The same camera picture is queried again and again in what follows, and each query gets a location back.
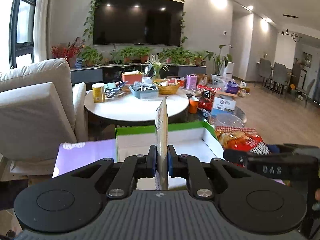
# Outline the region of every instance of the pink box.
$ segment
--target pink box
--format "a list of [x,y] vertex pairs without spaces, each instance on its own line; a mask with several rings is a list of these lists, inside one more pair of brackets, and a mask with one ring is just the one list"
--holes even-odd
[[193,89],[197,87],[197,79],[198,77],[196,75],[187,75],[187,85],[186,89]]

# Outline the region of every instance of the wall picture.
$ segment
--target wall picture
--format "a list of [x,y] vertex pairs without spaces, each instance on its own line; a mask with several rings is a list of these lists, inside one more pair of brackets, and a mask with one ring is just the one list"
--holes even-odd
[[312,55],[303,52],[302,53],[302,65],[306,67],[311,67]]

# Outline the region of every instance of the yellow can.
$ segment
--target yellow can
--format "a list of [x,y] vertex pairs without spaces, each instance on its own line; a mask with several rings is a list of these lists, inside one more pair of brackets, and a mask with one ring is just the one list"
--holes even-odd
[[104,83],[96,83],[92,85],[93,102],[103,103],[105,102]]

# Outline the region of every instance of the window frame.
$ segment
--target window frame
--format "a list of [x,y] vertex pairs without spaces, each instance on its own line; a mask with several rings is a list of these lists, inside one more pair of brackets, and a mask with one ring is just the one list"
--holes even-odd
[[[32,20],[31,30],[31,41],[17,43],[17,29],[18,29],[18,16],[19,16],[19,7],[20,1],[23,1],[34,7],[33,14],[30,16]],[[31,54],[32,63],[34,63],[34,41],[33,41],[33,26],[35,19],[35,9],[36,9],[36,0],[13,0],[10,16],[10,26],[9,26],[9,60],[10,66],[13,68],[17,67],[16,57],[23,56],[26,54]]]

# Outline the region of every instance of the black screen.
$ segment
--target black screen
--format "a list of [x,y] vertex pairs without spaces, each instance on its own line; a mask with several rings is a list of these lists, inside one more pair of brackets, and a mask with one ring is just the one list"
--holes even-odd
[[93,45],[180,45],[183,3],[172,0],[101,0]]

